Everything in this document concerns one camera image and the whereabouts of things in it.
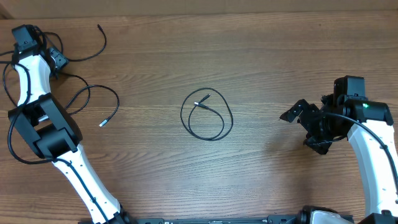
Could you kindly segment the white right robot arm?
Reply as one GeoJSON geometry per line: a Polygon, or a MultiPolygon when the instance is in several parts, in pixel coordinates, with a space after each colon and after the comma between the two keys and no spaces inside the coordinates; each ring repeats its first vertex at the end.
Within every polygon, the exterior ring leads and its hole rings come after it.
{"type": "Polygon", "coordinates": [[[370,101],[363,77],[345,76],[321,98],[323,106],[301,99],[280,119],[307,131],[303,144],[320,155],[347,139],[356,155],[365,197],[363,223],[397,223],[397,151],[394,120],[386,103],[370,101]]]}

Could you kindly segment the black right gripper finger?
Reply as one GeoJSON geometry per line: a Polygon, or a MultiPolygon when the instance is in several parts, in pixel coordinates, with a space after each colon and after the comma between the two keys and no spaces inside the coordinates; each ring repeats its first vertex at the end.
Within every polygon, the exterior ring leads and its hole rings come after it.
{"type": "Polygon", "coordinates": [[[300,116],[301,112],[308,110],[309,107],[310,104],[306,100],[298,100],[298,102],[296,102],[293,107],[282,113],[279,119],[291,123],[296,117],[300,116]]]}
{"type": "Polygon", "coordinates": [[[308,146],[309,148],[311,148],[313,151],[315,151],[320,155],[325,155],[328,152],[330,146],[332,145],[332,142],[324,139],[318,139],[315,136],[312,136],[308,139],[305,139],[303,141],[303,145],[308,146]]]}

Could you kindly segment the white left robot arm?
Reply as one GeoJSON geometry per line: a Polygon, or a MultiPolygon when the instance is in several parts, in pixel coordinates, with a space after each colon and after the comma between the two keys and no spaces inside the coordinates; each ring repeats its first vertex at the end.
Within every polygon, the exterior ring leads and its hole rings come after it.
{"type": "Polygon", "coordinates": [[[8,112],[7,144],[17,130],[38,157],[36,164],[51,162],[58,168],[86,205],[90,223],[133,223],[92,168],[77,123],[51,93],[50,78],[71,60],[62,49],[48,47],[47,34],[37,26],[21,25],[12,34],[16,43],[9,64],[19,75],[20,98],[8,112]]]}

